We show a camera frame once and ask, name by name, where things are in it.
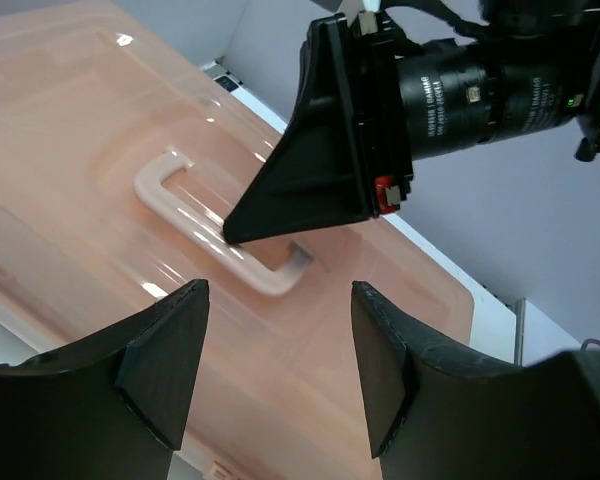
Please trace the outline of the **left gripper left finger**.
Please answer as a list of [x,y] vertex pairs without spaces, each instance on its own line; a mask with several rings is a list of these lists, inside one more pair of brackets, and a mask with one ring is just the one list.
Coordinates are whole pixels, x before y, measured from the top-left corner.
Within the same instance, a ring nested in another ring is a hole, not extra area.
[[0,479],[164,479],[209,315],[194,280],[61,348],[0,364]]

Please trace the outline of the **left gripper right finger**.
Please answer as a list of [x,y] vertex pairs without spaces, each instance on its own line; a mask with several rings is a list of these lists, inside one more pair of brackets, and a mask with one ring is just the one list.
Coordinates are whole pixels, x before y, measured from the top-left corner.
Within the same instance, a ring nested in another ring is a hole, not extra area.
[[600,349],[528,367],[469,348],[366,282],[351,324],[385,479],[600,479]]

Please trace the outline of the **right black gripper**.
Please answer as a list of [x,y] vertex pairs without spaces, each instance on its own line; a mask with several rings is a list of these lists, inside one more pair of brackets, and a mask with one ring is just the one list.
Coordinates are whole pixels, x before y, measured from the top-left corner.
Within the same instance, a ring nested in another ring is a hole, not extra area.
[[225,218],[227,243],[395,213],[411,192],[414,172],[397,58],[406,37],[384,12],[358,13],[352,30],[366,171],[355,134],[347,22],[315,20],[300,50],[290,122]]

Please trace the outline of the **pink plastic toolbox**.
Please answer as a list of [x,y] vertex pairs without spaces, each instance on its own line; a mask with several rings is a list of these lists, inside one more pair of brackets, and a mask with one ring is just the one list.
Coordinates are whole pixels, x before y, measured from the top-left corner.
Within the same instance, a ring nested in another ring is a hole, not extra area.
[[214,479],[376,479],[355,281],[467,343],[469,291],[384,219],[227,247],[278,133],[109,3],[0,17],[0,325],[44,352],[195,278],[182,456]]

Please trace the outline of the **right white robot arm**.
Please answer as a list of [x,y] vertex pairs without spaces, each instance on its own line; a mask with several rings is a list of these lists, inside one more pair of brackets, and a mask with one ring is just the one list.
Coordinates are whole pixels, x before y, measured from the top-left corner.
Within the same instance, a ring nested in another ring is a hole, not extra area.
[[390,1],[344,1],[310,23],[290,122],[225,218],[229,244],[396,212],[415,161],[576,120],[600,154],[600,1],[441,1],[412,8],[457,36],[417,43]]

